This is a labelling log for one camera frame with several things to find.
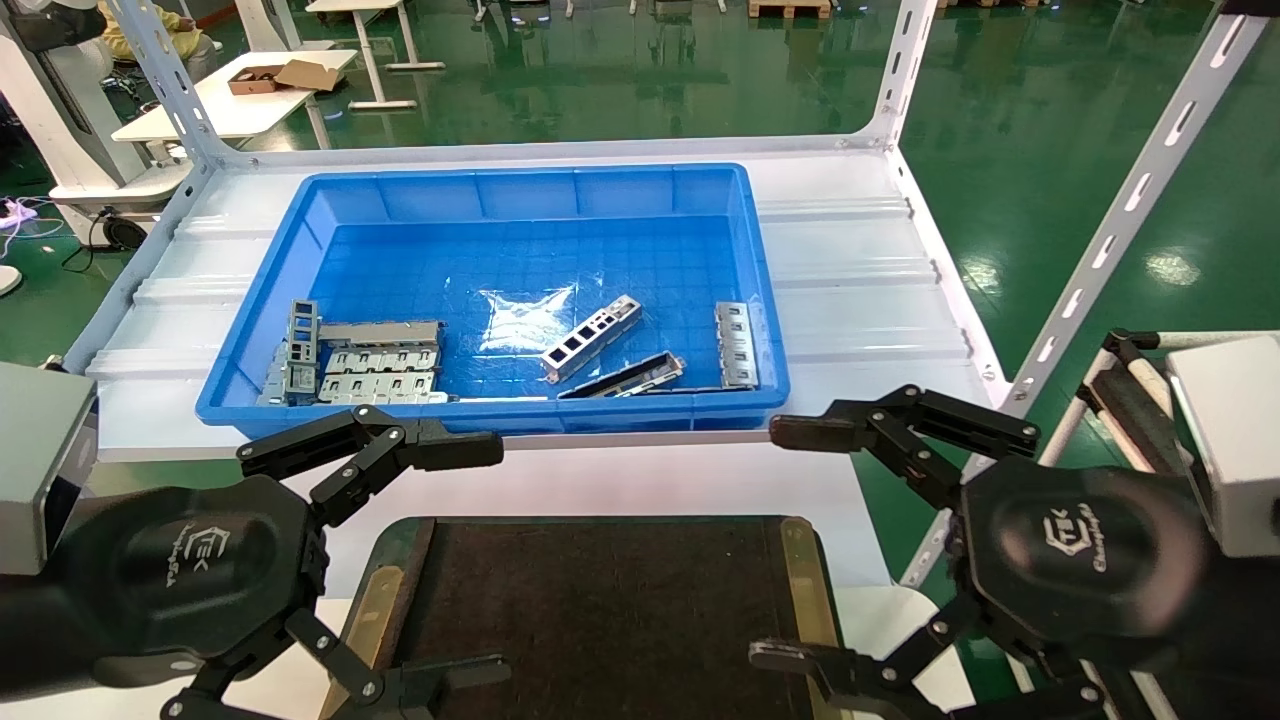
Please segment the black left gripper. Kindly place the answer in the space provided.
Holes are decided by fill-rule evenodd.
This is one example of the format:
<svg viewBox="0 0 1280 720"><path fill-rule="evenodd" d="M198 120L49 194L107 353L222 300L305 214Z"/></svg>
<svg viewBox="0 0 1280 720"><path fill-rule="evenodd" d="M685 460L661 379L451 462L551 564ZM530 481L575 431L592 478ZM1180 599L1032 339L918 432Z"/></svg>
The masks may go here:
<svg viewBox="0 0 1280 720"><path fill-rule="evenodd" d="M321 527L342 525L408 469L490 468L503 459L493 432L453 433L435 418L402 420L360 405L241 446L241 469L252 478L237 484L99 501L60 542L76 628L100 659L206 660L165 703L166 719L269 719L223 696L294 644L346 691L334 719L435 719L451 691L508 680L506 657L370 667L315 611L301 610L323 588ZM329 462L340 465L310 502L276 482Z"/></svg>

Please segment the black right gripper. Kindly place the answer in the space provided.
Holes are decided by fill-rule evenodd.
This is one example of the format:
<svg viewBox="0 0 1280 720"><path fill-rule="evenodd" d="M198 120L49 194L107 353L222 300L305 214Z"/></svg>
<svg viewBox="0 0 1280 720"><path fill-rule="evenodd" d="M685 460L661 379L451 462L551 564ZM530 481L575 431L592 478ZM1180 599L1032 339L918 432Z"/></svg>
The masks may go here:
<svg viewBox="0 0 1280 720"><path fill-rule="evenodd" d="M964 577L1027 644L1166 651L1193 616L1216 543L1189 489L1128 468L993 465L963 470L927 439L982 457L1032 457L1039 427L941 392L902 386L873 401L835 400L817 416L780 414L771 442L822 454L868 452L933 509L956 509ZM1084 676L943 710L914 680L984 618L947 602L886 660L826 644L750 643L754 667L813 680L831 707L882 719L1105 719Z"/></svg>

